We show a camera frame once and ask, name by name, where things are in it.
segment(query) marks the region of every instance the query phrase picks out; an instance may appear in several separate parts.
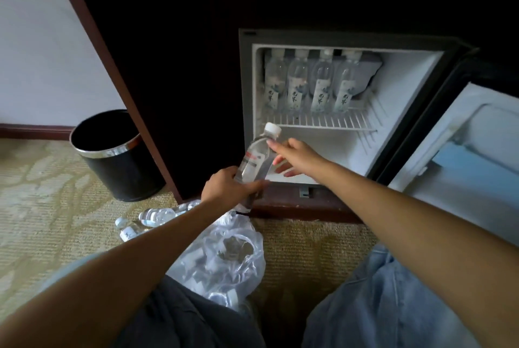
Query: left hand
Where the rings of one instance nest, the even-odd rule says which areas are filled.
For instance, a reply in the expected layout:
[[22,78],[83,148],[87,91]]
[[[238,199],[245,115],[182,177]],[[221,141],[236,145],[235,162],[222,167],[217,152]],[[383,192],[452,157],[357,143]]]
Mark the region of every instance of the left hand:
[[237,166],[220,169],[205,182],[202,190],[202,202],[215,201],[223,209],[230,210],[250,194],[260,191],[269,183],[268,180],[257,180],[246,184],[234,181]]

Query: wood trim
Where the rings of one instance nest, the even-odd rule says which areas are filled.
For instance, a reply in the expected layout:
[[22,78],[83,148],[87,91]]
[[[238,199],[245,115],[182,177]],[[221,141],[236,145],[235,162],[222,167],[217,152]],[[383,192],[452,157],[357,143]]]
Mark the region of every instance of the wood trim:
[[85,0],[69,0],[72,4],[72,7],[74,8],[77,17],[79,17],[79,21],[83,25],[83,28],[85,29],[88,38],[92,42],[92,45],[94,45],[95,51],[97,52],[99,58],[101,59],[101,62],[103,63],[104,67],[106,68],[108,75],[112,79],[112,82],[119,92],[119,95],[121,96],[122,101],[126,105],[126,108],[128,109],[128,113],[130,114],[133,122],[135,123],[135,126],[139,130],[144,142],[146,143],[146,146],[149,149],[149,152],[151,153],[155,163],[159,167],[160,173],[164,177],[164,180],[166,182],[166,185],[168,189],[173,193],[173,196],[177,201],[181,201],[180,194],[178,193],[177,187],[175,183],[173,182],[173,179],[168,171],[168,168],[165,166],[165,163],[160,156],[160,152],[155,145],[155,142],[152,139],[152,136],[149,134],[148,129],[146,128],[146,124],[144,120],[142,119],[139,110],[137,109],[137,106],[135,105],[135,102],[133,102],[132,96],[130,95],[130,92],[128,91],[128,88],[126,86],[125,81],[123,80],[119,69],[115,65],[114,59],[110,55],[110,52],[108,50],[108,47],[106,43],[104,42],[104,39],[95,24],[94,18],[90,14],[90,11],[88,10],[87,4],[85,3]]
[[299,185],[271,183],[254,201],[251,217],[363,223],[332,191],[323,186],[310,188],[310,198],[301,198]]
[[73,129],[65,125],[0,124],[0,138],[68,140]]

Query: hand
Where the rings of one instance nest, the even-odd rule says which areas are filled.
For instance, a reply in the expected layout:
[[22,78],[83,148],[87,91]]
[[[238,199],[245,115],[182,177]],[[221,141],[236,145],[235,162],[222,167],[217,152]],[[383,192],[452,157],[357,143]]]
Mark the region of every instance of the hand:
[[250,194],[262,190],[269,183],[268,180],[257,180],[246,184],[234,181],[234,175],[238,171],[237,166],[220,169],[205,182],[201,200],[215,201],[227,211],[235,207],[241,200]]
[[279,154],[272,163],[273,165],[280,164],[276,168],[276,173],[282,173],[294,167],[293,170],[283,175],[285,177],[304,174],[317,181],[317,175],[322,164],[327,162],[306,143],[294,138],[290,138],[282,144],[273,140],[267,140],[267,143],[271,149]]

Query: trash can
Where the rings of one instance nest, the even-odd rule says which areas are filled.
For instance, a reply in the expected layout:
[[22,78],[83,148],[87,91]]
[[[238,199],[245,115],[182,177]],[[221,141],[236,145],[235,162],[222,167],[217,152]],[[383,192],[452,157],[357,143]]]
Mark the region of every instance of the trash can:
[[117,200],[143,200],[165,185],[126,109],[81,122],[70,134],[70,143]]

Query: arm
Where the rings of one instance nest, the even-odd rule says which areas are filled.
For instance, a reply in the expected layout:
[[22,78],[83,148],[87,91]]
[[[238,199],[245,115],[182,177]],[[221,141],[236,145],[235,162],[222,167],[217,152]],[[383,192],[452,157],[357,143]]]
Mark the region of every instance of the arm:
[[421,200],[325,160],[295,139],[270,142],[285,176],[305,173],[327,186],[392,254],[441,297],[485,346],[519,340],[519,249]]
[[214,174],[199,206],[101,254],[20,307],[0,326],[0,346],[109,345],[191,242],[266,183],[239,184],[236,171]]

